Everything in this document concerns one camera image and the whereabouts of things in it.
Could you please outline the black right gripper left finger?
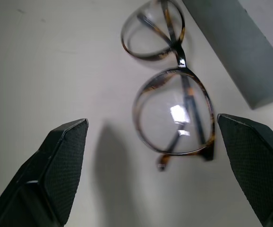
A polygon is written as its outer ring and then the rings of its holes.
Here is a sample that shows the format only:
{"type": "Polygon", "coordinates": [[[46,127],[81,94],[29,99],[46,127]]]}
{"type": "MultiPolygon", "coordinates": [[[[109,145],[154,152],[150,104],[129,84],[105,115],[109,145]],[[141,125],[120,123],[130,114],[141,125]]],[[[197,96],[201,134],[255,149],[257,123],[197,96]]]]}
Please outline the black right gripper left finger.
{"type": "Polygon", "coordinates": [[[50,131],[0,196],[0,227],[64,227],[80,182],[88,120],[50,131]]]}

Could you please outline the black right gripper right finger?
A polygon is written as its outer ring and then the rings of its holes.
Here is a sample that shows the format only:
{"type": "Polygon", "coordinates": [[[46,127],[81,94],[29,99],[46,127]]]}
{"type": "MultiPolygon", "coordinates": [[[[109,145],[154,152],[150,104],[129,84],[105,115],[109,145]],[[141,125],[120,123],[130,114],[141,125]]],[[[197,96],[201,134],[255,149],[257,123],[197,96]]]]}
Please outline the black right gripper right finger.
{"type": "Polygon", "coordinates": [[[217,117],[230,166],[263,227],[273,227],[273,131],[251,119],[217,117]]]}

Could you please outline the tortoiseshell round eyeglasses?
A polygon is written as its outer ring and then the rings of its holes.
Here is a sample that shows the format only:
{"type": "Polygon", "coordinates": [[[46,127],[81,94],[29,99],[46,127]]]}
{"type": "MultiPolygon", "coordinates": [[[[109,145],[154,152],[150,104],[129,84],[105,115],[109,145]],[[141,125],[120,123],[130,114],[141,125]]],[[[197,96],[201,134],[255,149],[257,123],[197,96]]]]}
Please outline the tortoiseshell round eyeglasses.
{"type": "Polygon", "coordinates": [[[150,0],[134,11],[122,26],[124,50],[139,61],[161,61],[173,55],[176,66],[163,70],[138,90],[132,119],[140,140],[160,154],[159,171],[170,159],[214,158],[215,116],[211,99],[188,67],[182,43],[185,18],[175,0],[150,0]]]}

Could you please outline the grey felt glasses case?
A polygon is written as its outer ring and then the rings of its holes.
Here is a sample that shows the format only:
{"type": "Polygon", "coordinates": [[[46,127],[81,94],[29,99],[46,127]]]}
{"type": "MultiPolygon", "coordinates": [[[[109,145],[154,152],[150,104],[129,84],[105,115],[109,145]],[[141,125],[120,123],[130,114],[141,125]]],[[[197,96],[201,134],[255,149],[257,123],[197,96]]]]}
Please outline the grey felt glasses case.
{"type": "Polygon", "coordinates": [[[273,47],[239,0],[183,0],[251,109],[273,102],[273,47]]]}

